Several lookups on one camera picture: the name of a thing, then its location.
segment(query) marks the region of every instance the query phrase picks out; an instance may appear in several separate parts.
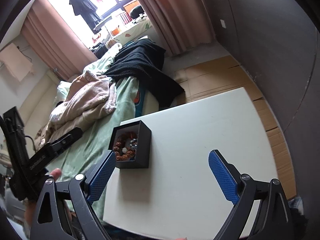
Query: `black mechanical device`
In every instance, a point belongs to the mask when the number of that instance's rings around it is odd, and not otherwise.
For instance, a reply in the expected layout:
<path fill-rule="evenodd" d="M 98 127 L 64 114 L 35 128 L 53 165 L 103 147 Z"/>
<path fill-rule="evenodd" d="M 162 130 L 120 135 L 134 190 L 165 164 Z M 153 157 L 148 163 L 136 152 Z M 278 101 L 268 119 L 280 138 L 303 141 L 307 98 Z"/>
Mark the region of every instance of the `black mechanical device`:
<path fill-rule="evenodd" d="M 20 200 L 37 200 L 30 239 L 77 239 L 64 202 L 71 200 L 85 238 L 111 240 L 95 215 L 92 203 L 100 198 L 113 173 L 115 153 L 106 150 L 99 162 L 85 173 L 77 174 L 70 181 L 55 182 L 46 175 L 45 166 L 82 136 L 81 129 L 75 128 L 57 141 L 46 144 L 29 159 L 23 122 L 16 108 L 7 111 L 4 120 L 5 123 L 0 117 L 14 169 L 10 188 Z M 262 182 L 248 174 L 240 174 L 218 150 L 210 152 L 208 162 L 226 199 L 234 205 L 214 240 L 239 239 L 254 200 L 260 200 L 260 205 L 247 239 L 294 239 L 290 209 L 278 179 Z"/>

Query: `brown blanket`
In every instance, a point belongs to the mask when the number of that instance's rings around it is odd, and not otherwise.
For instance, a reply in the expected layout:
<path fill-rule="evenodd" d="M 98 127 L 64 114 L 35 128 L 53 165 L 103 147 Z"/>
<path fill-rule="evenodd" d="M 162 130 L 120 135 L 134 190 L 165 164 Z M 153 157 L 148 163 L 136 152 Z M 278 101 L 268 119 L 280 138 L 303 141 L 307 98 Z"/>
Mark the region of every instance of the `brown blanket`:
<path fill-rule="evenodd" d="M 110 77 L 97 77 L 85 71 L 71 84 L 65 102 L 57 106 L 47 125 L 38 132 L 35 147 L 38 151 L 75 127 L 86 131 L 93 123 L 116 109 L 116 84 Z"/>

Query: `green bed sheet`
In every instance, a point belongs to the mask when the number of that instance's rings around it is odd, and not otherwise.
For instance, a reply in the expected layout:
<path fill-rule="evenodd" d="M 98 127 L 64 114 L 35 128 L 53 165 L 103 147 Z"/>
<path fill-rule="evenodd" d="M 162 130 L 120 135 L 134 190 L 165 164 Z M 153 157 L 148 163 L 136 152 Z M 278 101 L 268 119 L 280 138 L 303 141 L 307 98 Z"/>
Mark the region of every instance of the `green bed sheet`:
<path fill-rule="evenodd" d="M 92 63 L 91 69 L 107 69 L 110 59 L 107 57 Z M 96 121 L 68 150 L 53 160 L 48 166 L 49 171 L 55 168 L 62 170 L 58 181 L 70 180 L 76 174 L 85 172 L 96 163 L 104 149 L 108 149 L 112 130 L 122 121 L 135 116 L 134 98 L 138 92 L 139 81 L 134 77 L 124 78 L 117 82 L 116 110 L 107 117 Z M 97 217 L 102 221 L 106 189 L 100 200 L 93 203 L 92 207 Z M 70 210 L 73 210 L 71 201 L 67 201 Z"/>

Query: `wall outlet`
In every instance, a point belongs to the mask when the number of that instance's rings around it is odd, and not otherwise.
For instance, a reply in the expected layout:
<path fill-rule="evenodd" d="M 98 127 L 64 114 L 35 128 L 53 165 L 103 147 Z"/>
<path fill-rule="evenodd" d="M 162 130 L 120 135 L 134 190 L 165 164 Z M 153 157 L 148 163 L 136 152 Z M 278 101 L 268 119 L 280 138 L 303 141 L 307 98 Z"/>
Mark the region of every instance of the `wall outlet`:
<path fill-rule="evenodd" d="M 220 20 L 220 22 L 221 22 L 221 26 L 226 29 L 227 27 L 226 27 L 226 23 L 224 22 L 224 20 Z"/>

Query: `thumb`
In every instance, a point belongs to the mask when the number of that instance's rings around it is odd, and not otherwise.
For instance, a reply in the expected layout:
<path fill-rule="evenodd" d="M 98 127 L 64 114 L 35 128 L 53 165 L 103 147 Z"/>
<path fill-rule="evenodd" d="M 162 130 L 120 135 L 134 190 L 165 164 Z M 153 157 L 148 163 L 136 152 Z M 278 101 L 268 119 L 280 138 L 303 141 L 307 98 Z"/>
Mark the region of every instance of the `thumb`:
<path fill-rule="evenodd" d="M 62 174 L 62 171 L 59 168 L 54 169 L 50 172 L 50 175 L 53 176 L 54 181 L 56 181 Z"/>

